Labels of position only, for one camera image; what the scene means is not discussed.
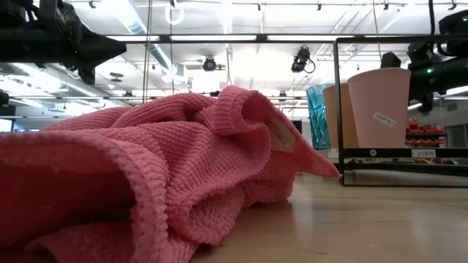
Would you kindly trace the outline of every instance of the label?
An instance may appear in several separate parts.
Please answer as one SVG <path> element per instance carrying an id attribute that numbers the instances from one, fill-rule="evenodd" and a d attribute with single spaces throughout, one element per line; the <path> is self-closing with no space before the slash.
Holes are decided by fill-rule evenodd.
<path id="1" fill-rule="evenodd" d="M 414 149 L 411 150 L 411 157 L 436 158 L 436 151 L 434 149 Z"/>
<path id="2" fill-rule="evenodd" d="M 285 152 L 292 152 L 295 146 L 295 136 L 286 127 L 282 121 L 273 117 L 268 124 L 271 137 L 271 150 L 280 150 Z"/>
<path id="3" fill-rule="evenodd" d="M 392 128 L 395 126 L 395 123 L 396 123 L 396 121 L 394 121 L 392 118 L 389 118 L 383 115 L 382 113 L 378 113 L 378 112 L 374 113 L 374 119 Z"/>

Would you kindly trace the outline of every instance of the blue glass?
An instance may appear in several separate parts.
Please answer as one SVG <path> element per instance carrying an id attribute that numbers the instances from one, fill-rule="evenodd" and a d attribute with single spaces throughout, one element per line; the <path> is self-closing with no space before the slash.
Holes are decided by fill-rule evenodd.
<path id="1" fill-rule="evenodd" d="M 323 101 L 323 90 L 332 84 L 315 85 L 307 89 L 307 102 L 309 103 L 309 117 L 312 129 L 312 143 L 315 150 L 330 149 L 328 137 L 327 115 Z"/>

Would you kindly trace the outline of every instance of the white ceiling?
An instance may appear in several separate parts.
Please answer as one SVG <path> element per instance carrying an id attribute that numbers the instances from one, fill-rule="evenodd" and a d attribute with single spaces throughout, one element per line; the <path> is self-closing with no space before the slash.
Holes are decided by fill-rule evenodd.
<path id="1" fill-rule="evenodd" d="M 80 19 L 99 34 L 128 34 L 111 9 L 106 8 L 106 1 L 95 1 L 96 9 L 90 8 L 88 1 L 69 0 L 73 3 Z M 143 22 L 147 22 L 149 1 L 133 0 L 137 12 Z M 317 1 L 260 1 L 262 11 L 257 9 L 258 1 L 232 0 L 226 13 L 222 1 L 178 1 L 178 7 L 185 11 L 184 19 L 178 25 L 171 26 L 165 19 L 165 9 L 169 1 L 153 1 L 151 33 L 152 34 L 223 34 L 223 21 L 226 14 L 232 19 L 232 34 L 375 34 L 374 17 L 371 0 L 322 0 L 322 10 L 317 11 Z M 399 0 L 389 1 L 388 10 L 383 5 L 376 7 L 377 25 L 381 34 L 427 34 L 429 33 L 429 10 L 427 1 Z M 451 1 L 434 1 L 436 21 L 467 7 L 468 1 L 457 1 L 458 7 L 449 11 Z M 244 88 L 259 90 L 303 90 L 314 84 L 332 83 L 334 81 L 333 56 L 331 46 L 325 45 L 314 58 L 317 70 L 314 74 L 293 74 L 290 70 L 293 56 L 300 44 L 235 44 L 230 48 L 233 53 L 231 75 L 234 83 Z M 320 45 L 307 45 L 314 54 Z M 177 44 L 160 45 L 162 50 L 174 62 L 193 64 L 206 56 L 214 56 L 219 64 L 227 63 L 226 48 L 223 44 Z M 143 66 L 145 63 L 145 48 L 143 45 L 127 45 L 128 51 L 106 62 L 97 68 L 96 87 L 103 91 L 121 94 L 122 90 L 141 90 L 143 88 Z M 359 51 L 350 57 L 348 52 Z M 394 51 L 402 60 L 406 58 L 404 51 L 407 45 L 381 45 L 381 51 Z M 359 72 L 378 68 L 380 65 L 377 45 L 344 45 L 340 47 L 343 60 L 341 75 L 343 79 Z M 150 57 L 150 64 L 155 60 Z M 112 91 L 107 87 L 110 83 L 110 72 L 124 74 L 123 82 Z M 203 70 L 188 70 L 188 77 L 194 81 L 215 79 L 219 87 L 226 86 L 227 72 L 204 72 Z M 172 83 L 161 80 L 162 72 L 157 66 L 149 69 L 148 88 L 150 94 L 161 94 L 170 90 Z M 194 83 L 196 91 L 203 92 L 203 85 Z M 187 91 L 185 85 L 175 85 L 180 92 Z"/>

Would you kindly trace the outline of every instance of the spotlight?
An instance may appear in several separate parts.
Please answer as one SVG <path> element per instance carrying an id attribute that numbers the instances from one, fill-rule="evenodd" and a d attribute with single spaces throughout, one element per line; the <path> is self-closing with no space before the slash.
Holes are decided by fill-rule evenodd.
<path id="1" fill-rule="evenodd" d="M 125 91 L 124 96 L 133 96 L 132 91 Z"/>
<path id="2" fill-rule="evenodd" d="M 311 72 L 306 71 L 306 66 L 308 63 L 314 65 L 314 69 Z M 310 51 L 308 47 L 301 47 L 291 66 L 291 71 L 294 73 L 300 73 L 302 71 L 311 74 L 315 71 L 315 63 L 310 59 Z"/>
<path id="3" fill-rule="evenodd" d="M 207 57 L 203 63 L 203 70 L 210 72 L 216 69 L 216 62 L 213 57 Z"/>
<path id="4" fill-rule="evenodd" d="M 286 95 L 286 91 L 280 91 L 279 92 L 279 96 L 282 97 L 282 96 L 287 96 Z M 279 102 L 286 102 L 286 99 L 279 99 L 278 100 Z"/>

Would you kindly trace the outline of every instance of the pink cloth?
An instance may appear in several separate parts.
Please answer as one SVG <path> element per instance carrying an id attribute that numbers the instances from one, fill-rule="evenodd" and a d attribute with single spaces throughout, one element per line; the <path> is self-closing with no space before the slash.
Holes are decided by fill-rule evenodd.
<path id="1" fill-rule="evenodd" d="M 295 173 L 337 178 L 257 91 L 180 94 L 0 135 L 0 246 L 61 263 L 188 262 Z"/>

